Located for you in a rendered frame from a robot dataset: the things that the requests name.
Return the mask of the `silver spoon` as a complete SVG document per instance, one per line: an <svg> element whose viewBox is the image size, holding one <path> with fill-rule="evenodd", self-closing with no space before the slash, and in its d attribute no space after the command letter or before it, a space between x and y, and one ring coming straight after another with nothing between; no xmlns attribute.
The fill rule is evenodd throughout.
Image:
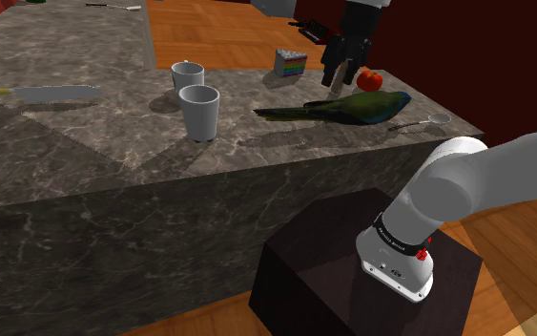
<svg viewBox="0 0 537 336"><path fill-rule="evenodd" d="M446 123L449 123L451 121L451 119L452 119L452 117L450 115L448 115L448 114L437 113L437 114L429 115L427 117L427 120L404 123L404 124L400 124L400 125L390 127L389 131L394 132L394 131L400 130L401 128L404 128L404 127L409 127L409 126L414 126L414 125L419 125L419 124L425 124L425 123L446 124Z"/></svg>

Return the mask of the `dark handled silver utensil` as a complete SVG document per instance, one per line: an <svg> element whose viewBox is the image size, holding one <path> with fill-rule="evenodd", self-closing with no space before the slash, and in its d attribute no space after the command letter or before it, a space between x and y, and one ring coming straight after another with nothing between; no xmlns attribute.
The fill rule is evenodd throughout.
<svg viewBox="0 0 537 336"><path fill-rule="evenodd" d="M93 8L120 9L120 10L125 10L125 11L140 11L142 9L142 6L118 6L118 5L110 5L110 4L99 4L99 3L86 3L84 6L93 7Z"/></svg>

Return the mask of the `yellow handled kitchen knife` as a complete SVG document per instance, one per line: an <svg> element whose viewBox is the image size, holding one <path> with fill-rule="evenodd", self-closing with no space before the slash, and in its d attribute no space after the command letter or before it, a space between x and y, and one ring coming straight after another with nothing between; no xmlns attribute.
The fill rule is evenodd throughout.
<svg viewBox="0 0 537 336"><path fill-rule="evenodd" d="M89 98L102 92L89 85L62 85L21 88L0 88L1 95L18 95L29 103L51 102L64 99Z"/></svg>

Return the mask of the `pale grey slim stick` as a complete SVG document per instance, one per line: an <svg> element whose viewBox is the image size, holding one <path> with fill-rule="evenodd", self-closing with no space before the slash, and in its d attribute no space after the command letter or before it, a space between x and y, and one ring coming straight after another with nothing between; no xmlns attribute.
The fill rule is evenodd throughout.
<svg viewBox="0 0 537 336"><path fill-rule="evenodd" d="M328 94L328 99L337 99L341 95L344 86L343 80L348 69L348 61L344 60L336 72L336 76L332 82L331 90Z"/></svg>

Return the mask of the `green parrot figure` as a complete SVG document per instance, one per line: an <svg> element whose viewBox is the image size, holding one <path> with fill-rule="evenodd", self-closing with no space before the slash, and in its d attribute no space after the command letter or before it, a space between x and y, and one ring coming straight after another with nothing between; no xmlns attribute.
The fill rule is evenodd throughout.
<svg viewBox="0 0 537 336"><path fill-rule="evenodd" d="M406 92L361 92L338 99L309 101L301 107L255 109L268 121L322 121L365 126L396 116L412 100Z"/></svg>

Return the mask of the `red and black box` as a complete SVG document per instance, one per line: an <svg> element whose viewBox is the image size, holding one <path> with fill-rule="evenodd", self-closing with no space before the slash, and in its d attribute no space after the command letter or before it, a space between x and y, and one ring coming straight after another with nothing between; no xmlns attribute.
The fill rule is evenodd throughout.
<svg viewBox="0 0 537 336"><path fill-rule="evenodd" d="M316 45L326 45L330 36L335 33L313 19L309 21L289 22L289 25L297 27L299 33Z"/></svg>

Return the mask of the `small white cup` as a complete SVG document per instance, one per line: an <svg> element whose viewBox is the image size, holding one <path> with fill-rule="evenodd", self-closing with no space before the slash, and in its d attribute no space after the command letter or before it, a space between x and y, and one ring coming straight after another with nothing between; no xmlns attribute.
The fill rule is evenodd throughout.
<svg viewBox="0 0 537 336"><path fill-rule="evenodd" d="M172 79L175 92L191 85L204 84L204 67L196 62L184 60L172 65Z"/></svg>

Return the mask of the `rainbow cake slice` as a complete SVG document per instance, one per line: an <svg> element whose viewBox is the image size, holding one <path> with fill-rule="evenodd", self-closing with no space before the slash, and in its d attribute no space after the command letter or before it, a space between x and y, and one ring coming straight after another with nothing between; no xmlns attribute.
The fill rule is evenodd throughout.
<svg viewBox="0 0 537 336"><path fill-rule="evenodd" d="M285 49L275 50L274 73L277 77L302 75L305 70L308 54Z"/></svg>

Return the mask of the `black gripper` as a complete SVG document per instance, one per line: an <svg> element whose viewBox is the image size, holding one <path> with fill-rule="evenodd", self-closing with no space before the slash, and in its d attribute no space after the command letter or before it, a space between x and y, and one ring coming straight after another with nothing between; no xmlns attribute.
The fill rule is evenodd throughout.
<svg viewBox="0 0 537 336"><path fill-rule="evenodd" d="M340 21L341 35L331 35L322 54L324 66L321 84L330 87L346 50L347 70L344 83L350 85L358 69L365 65L371 37L382 16L383 5L374 2L347 1Z"/></svg>

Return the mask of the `grey box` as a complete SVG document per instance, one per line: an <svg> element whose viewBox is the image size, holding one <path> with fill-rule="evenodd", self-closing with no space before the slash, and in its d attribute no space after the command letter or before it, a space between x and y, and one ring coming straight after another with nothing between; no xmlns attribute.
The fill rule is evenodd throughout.
<svg viewBox="0 0 537 336"><path fill-rule="evenodd" d="M251 5L269 17L293 18L297 0L251 0Z"/></svg>

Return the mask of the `dark robot stand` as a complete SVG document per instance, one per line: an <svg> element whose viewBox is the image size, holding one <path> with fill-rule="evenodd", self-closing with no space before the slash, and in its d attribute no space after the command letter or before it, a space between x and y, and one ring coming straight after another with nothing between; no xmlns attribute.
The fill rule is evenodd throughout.
<svg viewBox="0 0 537 336"><path fill-rule="evenodd" d="M437 230L420 303L365 273L356 237L391 198L372 188L316 200L262 249L249 306L272 336L462 336L482 259Z"/></svg>

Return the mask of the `red tomato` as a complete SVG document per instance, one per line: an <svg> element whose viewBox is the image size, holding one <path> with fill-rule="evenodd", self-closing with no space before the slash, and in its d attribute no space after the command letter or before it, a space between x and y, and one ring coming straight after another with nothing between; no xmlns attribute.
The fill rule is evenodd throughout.
<svg viewBox="0 0 537 336"><path fill-rule="evenodd" d="M356 80L357 87L365 92L376 92L382 87L382 84L382 76L370 70L363 71Z"/></svg>

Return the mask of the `tall white cup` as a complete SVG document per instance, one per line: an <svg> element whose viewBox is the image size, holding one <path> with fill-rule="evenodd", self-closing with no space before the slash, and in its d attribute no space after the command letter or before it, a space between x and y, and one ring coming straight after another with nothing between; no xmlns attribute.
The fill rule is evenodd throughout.
<svg viewBox="0 0 537 336"><path fill-rule="evenodd" d="M217 135L220 93L206 85L190 85L179 93L187 135L198 142L211 141Z"/></svg>

